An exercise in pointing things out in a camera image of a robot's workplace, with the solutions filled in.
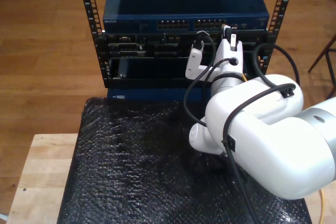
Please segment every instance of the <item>chair leg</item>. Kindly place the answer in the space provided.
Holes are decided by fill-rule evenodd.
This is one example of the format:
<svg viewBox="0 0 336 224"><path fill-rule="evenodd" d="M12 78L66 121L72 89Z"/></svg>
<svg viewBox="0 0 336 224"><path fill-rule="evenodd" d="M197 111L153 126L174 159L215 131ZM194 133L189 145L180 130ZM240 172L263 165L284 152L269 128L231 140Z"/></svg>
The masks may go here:
<svg viewBox="0 0 336 224"><path fill-rule="evenodd" d="M326 45L326 47L322 50L320 55L317 57L317 59L314 61L313 65L311 65L310 69L308 70L308 73L310 73L313 68L316 66L316 64L322 59L323 55L326 54L326 52L329 50L329 48L332 46L332 44L336 41L336 34L332 39L329 41L329 43Z"/></svg>
<svg viewBox="0 0 336 224"><path fill-rule="evenodd" d="M335 80L335 75L334 75L334 71L332 69L332 65L331 65L331 61L330 61L330 57L329 57L329 53L326 52L325 53L325 58L327 60L327 65L328 65L328 69L329 69L329 74L330 74L330 78L331 78L331 81L332 81L332 84L334 86L336 86L336 80Z"/></svg>
<svg viewBox="0 0 336 224"><path fill-rule="evenodd" d="M336 92L336 86L332 87L332 90L329 92L326 100L332 98L332 96L335 94L335 92Z"/></svg>

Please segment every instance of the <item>blue network switch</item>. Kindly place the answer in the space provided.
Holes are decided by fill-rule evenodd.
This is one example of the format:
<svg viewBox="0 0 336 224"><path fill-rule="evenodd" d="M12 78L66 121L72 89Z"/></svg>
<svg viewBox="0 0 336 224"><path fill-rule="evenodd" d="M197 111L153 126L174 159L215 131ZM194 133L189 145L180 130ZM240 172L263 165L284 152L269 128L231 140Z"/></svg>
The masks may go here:
<svg viewBox="0 0 336 224"><path fill-rule="evenodd" d="M107 34L163 34L265 30L268 18L264 0L106 0L103 23Z"/></svg>

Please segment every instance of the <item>black bubble wrap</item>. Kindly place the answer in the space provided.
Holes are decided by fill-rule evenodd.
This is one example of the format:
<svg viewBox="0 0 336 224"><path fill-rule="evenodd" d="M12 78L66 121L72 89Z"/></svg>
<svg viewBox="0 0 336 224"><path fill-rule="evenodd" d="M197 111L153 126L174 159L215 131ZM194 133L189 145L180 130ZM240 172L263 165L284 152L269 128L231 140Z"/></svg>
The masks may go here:
<svg viewBox="0 0 336 224"><path fill-rule="evenodd" d="M228 161L189 146L192 125L178 102L88 100L57 223L252 223ZM311 223L303 199L240 171L262 223Z"/></svg>

